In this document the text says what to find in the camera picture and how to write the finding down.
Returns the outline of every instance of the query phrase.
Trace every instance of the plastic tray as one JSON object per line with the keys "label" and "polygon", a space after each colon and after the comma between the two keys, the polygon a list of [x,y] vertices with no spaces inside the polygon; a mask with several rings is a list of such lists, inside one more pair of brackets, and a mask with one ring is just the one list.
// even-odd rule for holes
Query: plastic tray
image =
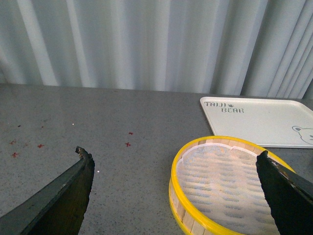
{"label": "plastic tray", "polygon": [[214,135],[263,147],[313,148],[313,111],[292,100],[203,97]]}

